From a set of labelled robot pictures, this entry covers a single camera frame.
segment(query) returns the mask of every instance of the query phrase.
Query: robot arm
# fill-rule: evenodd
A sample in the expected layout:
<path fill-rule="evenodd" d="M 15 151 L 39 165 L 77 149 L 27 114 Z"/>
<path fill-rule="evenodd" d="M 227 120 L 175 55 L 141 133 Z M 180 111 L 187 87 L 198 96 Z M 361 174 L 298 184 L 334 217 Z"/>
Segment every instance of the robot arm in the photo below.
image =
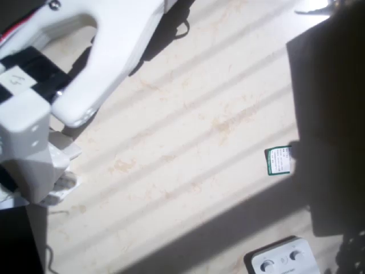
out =
<path fill-rule="evenodd" d="M 85 123 L 138 64 L 176 1 L 52 0 L 0 44 L 0 163 L 28 201 L 44 202 L 56 182 L 76 181 L 65 171 L 72 156 L 48 142 L 51 113 L 69 127 Z M 70 82 L 37 50 L 85 25 L 98 32 L 85 69 Z M 53 204 L 62 200 L 54 197 Z"/>
<path fill-rule="evenodd" d="M 51 2 L 0 48 L 0 59 L 28 46 L 40 50 L 72 30 L 96 26 L 86 67 L 52 104 L 59 120 L 79 127 L 136 67 L 161 17 L 176 1 L 62 0 L 53 9 Z"/>

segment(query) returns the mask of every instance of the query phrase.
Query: white device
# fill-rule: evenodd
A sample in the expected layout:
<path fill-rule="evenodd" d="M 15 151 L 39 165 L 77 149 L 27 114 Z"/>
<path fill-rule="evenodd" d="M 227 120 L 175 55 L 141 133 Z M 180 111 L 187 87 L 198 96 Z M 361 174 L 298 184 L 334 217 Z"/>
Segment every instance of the white device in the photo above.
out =
<path fill-rule="evenodd" d="M 6 39 L 2 38 L 0 164 L 29 202 L 56 205 L 79 185 L 68 167 L 81 150 L 74 144 L 57 146 L 66 138 L 59 132 L 59 138 L 49 142 L 54 133 L 49 130 L 50 115 L 69 127 L 79 127 L 88 121 L 136 67 L 161 17 L 176 2 L 52 0 Z M 95 26 L 97 34 L 86 67 L 57 92 L 59 96 L 52 100 L 40 96 L 39 89 L 47 93 L 50 83 L 39 86 L 29 71 L 16 64 L 18 55 L 22 59 L 36 56 L 36 50 L 51 40 L 87 25 Z M 11 61 L 15 64 L 9 65 L 9 57 L 14 57 Z M 0 209 L 1 202 L 11 195 L 0 189 Z"/>
<path fill-rule="evenodd" d="M 40 50 L 57 37 L 95 26 L 86 67 L 52 104 L 60 121 L 79 127 L 136 67 L 161 17 L 176 1 L 60 0 L 56 9 L 40 8 L 0 48 L 0 59 L 29 46 Z"/>
<path fill-rule="evenodd" d="M 255 274 L 321 274 L 309 243 L 295 238 L 255 253 Z"/>

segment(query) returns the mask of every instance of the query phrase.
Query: button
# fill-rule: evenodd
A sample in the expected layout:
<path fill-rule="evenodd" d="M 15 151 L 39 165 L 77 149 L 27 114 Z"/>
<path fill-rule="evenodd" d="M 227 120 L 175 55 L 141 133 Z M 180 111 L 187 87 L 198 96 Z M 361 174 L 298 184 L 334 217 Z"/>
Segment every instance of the button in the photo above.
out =
<path fill-rule="evenodd" d="M 287 264 L 287 262 L 289 261 L 289 259 L 287 258 L 287 256 L 284 256 L 284 257 L 281 257 L 280 258 L 280 262 L 282 263 L 282 264 Z"/>
<path fill-rule="evenodd" d="M 261 270 L 266 273 L 274 273 L 274 262 L 271 260 L 266 260 L 261 264 Z"/>
<path fill-rule="evenodd" d="M 304 259 L 304 254 L 299 250 L 294 250 L 290 254 L 290 258 L 294 261 L 302 261 Z"/>

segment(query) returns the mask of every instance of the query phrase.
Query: stain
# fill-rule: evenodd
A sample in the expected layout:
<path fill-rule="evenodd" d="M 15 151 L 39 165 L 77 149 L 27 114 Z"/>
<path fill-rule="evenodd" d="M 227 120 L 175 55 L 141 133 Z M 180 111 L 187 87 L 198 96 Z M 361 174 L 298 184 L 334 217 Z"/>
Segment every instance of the stain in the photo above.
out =
<path fill-rule="evenodd" d="M 122 160 L 117 160 L 114 163 L 114 168 L 124 173 L 128 173 L 136 165 L 136 160 L 132 160 L 130 163 L 123 162 Z"/>
<path fill-rule="evenodd" d="M 135 142 L 135 144 L 138 144 L 140 141 L 145 139 L 146 137 L 151 136 L 152 133 L 149 130 L 145 130 L 141 133 L 138 133 L 136 136 L 132 138 L 132 140 Z"/>
<path fill-rule="evenodd" d="M 79 205 L 79 211 L 81 212 L 81 214 L 84 214 L 86 212 L 86 206 L 84 205 Z"/>
<path fill-rule="evenodd" d="M 244 256 L 242 255 L 237 258 L 237 261 L 233 266 L 233 273 L 238 274 L 241 271 L 243 264 L 244 264 Z"/>
<path fill-rule="evenodd" d="M 218 118 L 214 118 L 212 121 L 212 127 L 220 133 L 221 135 L 220 146 L 223 145 L 227 141 L 232 131 L 230 123 L 229 122 L 220 123 Z"/>
<path fill-rule="evenodd" d="M 70 241 L 69 235 L 64 230 L 60 229 L 58 232 L 64 236 L 65 241 Z"/>
<path fill-rule="evenodd" d="M 146 83 L 145 81 L 143 81 L 142 79 L 139 80 L 139 82 L 141 83 L 141 85 L 149 90 L 153 90 L 153 91 L 161 91 L 160 88 L 150 84 L 150 83 Z"/>
<path fill-rule="evenodd" d="M 170 192 L 165 191 L 165 198 L 170 199 L 171 197 L 172 197 L 172 195 L 170 194 Z"/>
<path fill-rule="evenodd" d="M 113 167 L 108 167 L 108 172 L 109 172 L 110 174 L 113 174 L 113 173 L 114 173 L 114 171 L 115 171 L 115 169 L 114 169 Z"/>
<path fill-rule="evenodd" d="M 174 161 L 175 158 L 176 158 L 176 155 L 164 155 L 164 156 L 162 156 L 162 159 L 167 163 L 170 163 L 170 162 Z"/>
<path fill-rule="evenodd" d="M 182 88 L 186 88 L 186 87 L 189 85 L 189 80 L 190 80 L 190 78 L 186 78 L 186 79 L 182 82 L 181 87 L 182 87 Z"/>
<path fill-rule="evenodd" d="M 193 183 L 192 188 L 189 192 L 194 193 L 194 194 L 199 194 L 199 193 L 201 193 L 201 187 L 199 186 L 198 183 Z"/>

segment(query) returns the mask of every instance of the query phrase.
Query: black object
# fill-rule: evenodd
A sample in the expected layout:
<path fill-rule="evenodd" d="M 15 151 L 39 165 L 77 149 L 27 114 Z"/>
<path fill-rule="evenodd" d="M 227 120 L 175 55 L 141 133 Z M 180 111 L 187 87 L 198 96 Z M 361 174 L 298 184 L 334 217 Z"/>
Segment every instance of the black object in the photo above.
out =
<path fill-rule="evenodd" d="M 50 104 L 57 91 L 62 90 L 71 82 L 71 78 L 65 72 L 34 47 L 28 47 L 9 55 L 0 62 L 6 70 L 19 66 L 29 74 L 37 81 L 32 89 Z M 9 91 L 0 85 L 0 103 L 8 99 L 9 96 L 11 96 Z"/>

